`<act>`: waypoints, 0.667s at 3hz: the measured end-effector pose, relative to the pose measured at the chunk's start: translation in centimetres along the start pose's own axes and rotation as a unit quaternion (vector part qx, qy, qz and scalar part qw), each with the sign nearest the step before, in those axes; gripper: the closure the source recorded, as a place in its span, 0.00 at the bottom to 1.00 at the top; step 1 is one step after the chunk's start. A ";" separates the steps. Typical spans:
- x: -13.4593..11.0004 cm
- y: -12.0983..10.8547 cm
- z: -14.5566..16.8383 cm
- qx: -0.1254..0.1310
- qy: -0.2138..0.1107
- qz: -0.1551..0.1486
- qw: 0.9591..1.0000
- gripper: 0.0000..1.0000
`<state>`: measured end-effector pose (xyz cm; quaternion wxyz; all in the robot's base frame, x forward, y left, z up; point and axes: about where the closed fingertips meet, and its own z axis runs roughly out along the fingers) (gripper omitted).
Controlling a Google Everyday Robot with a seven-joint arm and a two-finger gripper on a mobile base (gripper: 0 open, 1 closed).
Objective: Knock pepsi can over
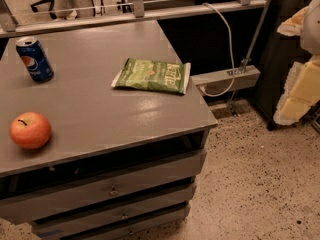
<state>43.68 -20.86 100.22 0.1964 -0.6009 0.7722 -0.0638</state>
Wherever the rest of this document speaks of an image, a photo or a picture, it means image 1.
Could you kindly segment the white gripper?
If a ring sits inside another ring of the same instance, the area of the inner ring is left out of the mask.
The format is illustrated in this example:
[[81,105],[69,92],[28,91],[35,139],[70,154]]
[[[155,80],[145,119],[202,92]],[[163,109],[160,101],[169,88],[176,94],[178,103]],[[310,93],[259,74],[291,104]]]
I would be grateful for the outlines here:
[[[320,54],[320,0],[312,0],[282,22],[277,32],[300,36],[300,46],[312,55]],[[279,125],[298,122],[320,100],[320,60],[295,62],[289,70],[284,93],[276,106],[273,120]]]

